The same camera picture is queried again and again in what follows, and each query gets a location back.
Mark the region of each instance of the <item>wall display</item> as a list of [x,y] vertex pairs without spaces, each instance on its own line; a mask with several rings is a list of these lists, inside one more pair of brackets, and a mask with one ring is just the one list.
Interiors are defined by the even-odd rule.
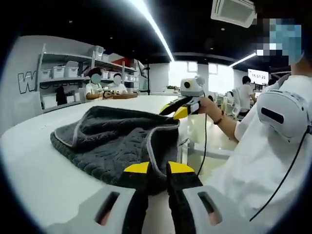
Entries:
[[269,82],[268,72],[248,69],[248,76],[252,80],[251,83],[267,85]]

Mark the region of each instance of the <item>black cable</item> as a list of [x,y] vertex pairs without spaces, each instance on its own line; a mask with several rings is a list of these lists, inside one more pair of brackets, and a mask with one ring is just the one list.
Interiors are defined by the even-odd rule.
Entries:
[[273,199],[273,197],[275,196],[275,194],[277,193],[277,191],[279,190],[279,188],[282,186],[282,184],[284,183],[286,177],[288,176],[290,170],[292,169],[293,165],[294,165],[294,162],[296,161],[297,157],[298,157],[298,154],[299,154],[299,151],[301,149],[301,145],[304,141],[304,138],[306,137],[306,135],[310,132],[310,127],[307,128],[306,132],[304,133],[304,135],[302,136],[302,139],[300,141],[300,144],[299,144],[299,147],[298,147],[298,150],[297,150],[297,153],[295,155],[295,157],[293,158],[292,160],[292,163],[291,163],[291,166],[289,167],[289,169],[287,170],[286,174],[284,175],[284,178],[282,179],[282,181],[280,182],[280,184],[278,185],[277,189],[275,190],[275,192],[272,194],[272,196],[270,197],[270,199],[264,204],[264,206],[249,220],[249,222],[251,222],[254,218],[257,217],[257,215],[263,211],[263,209],[269,204],[269,202]]
[[204,158],[203,161],[201,162],[200,168],[198,170],[197,173],[197,177],[199,176],[199,173],[201,172],[201,169],[204,165],[205,162],[205,158],[206,158],[206,151],[207,151],[207,115],[205,114],[205,147],[204,147]]

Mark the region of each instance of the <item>air conditioner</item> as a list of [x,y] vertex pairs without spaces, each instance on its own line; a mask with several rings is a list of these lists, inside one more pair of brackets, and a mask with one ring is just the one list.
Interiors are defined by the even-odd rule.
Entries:
[[249,28],[256,13],[248,0],[213,0],[211,18]]

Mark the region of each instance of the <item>white t-shirt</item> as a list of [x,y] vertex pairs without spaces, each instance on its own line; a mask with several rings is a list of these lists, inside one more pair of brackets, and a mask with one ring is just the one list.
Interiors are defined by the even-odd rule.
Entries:
[[128,93],[128,91],[127,91],[127,88],[126,88],[126,86],[124,85],[124,84],[120,84],[120,85],[116,85],[116,84],[114,84],[114,83],[110,83],[109,85],[108,85],[108,88],[110,89],[110,90],[112,90],[112,91],[119,91],[119,93]]
[[[86,85],[86,94],[85,96],[87,96],[87,94],[96,94],[98,92],[101,92],[103,91],[103,88],[101,86],[101,84],[93,84],[93,83],[88,83]],[[99,98],[96,98],[96,99],[93,99],[93,100],[88,100],[87,97],[86,97],[86,102],[90,102],[90,101],[96,101],[96,100],[102,100],[103,98],[102,97],[99,97]]]
[[[303,97],[312,105],[312,78],[290,76],[280,90]],[[242,216],[250,219],[268,201],[289,169],[299,144],[288,144],[259,121],[257,103],[236,125],[239,143],[228,161],[206,181],[229,197]],[[295,202],[312,158],[312,136],[306,135],[286,180],[270,203],[252,221],[273,226]]]
[[250,95],[253,94],[253,89],[248,84],[243,84],[238,90],[239,100],[241,106],[241,112],[246,112],[250,110]]

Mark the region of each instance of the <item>ceiling light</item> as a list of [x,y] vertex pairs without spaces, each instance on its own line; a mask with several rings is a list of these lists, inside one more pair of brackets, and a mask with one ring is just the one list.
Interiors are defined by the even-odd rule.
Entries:
[[248,59],[250,59],[250,58],[252,58],[252,57],[254,57],[254,56],[256,56],[256,55],[257,55],[256,53],[253,53],[253,54],[251,54],[251,55],[248,55],[247,57],[242,58],[241,60],[239,60],[239,61],[237,61],[237,62],[231,64],[229,67],[234,67],[235,65],[238,65],[239,63],[241,63],[241,62],[243,62],[243,61],[246,61],[246,60],[248,60]]
[[151,16],[150,12],[148,11],[144,1],[143,0],[128,0],[128,1],[130,3],[132,3],[145,16],[145,18],[148,20],[148,22],[151,24],[151,26],[155,30],[156,34],[158,35],[161,43],[165,47],[165,50],[167,51],[171,62],[174,62],[175,59],[174,59],[174,57],[173,57],[173,55],[169,49],[169,46],[168,46],[164,36],[162,35],[160,29],[158,28],[157,24],[155,23],[153,17]]

